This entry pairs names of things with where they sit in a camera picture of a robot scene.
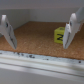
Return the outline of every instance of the brown surface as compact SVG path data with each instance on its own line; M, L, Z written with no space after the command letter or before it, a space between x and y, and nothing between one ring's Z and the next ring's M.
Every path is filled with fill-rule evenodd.
M84 59L84 25L66 50L62 44L54 43L54 30L64 26L65 23L29 22L15 30L16 50L4 37L0 38L0 50Z

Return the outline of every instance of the yellow object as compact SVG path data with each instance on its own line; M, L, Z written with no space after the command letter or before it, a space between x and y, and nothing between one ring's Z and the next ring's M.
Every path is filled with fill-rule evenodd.
M65 27L59 27L54 31L54 42L63 44Z

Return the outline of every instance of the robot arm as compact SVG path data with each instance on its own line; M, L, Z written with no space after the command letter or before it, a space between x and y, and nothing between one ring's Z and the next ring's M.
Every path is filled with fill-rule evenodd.
M63 37L63 47L67 49L72 42L75 34L80 30L84 22L84 7L80 8L76 13L72 13L69 24L66 24Z
M4 37L6 38L6 40L8 41L8 43L14 48L16 49L17 47L17 40L14 36L14 32L13 32L13 28L10 25L7 16L6 15L2 15L1 21L0 21L0 33L2 35L4 35Z

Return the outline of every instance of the yellow cube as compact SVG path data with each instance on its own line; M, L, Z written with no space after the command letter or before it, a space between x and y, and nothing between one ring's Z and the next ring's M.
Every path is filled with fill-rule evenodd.
M54 31L54 42L63 44L65 27L59 27Z

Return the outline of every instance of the cork board surface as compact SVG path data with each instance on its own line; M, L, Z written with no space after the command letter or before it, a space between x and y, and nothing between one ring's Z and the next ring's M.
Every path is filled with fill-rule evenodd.
M65 24L28 22L14 31L18 43L17 49L12 49L2 36L0 50L84 60L84 25L68 49L63 49L62 44L54 43L54 30L65 27Z

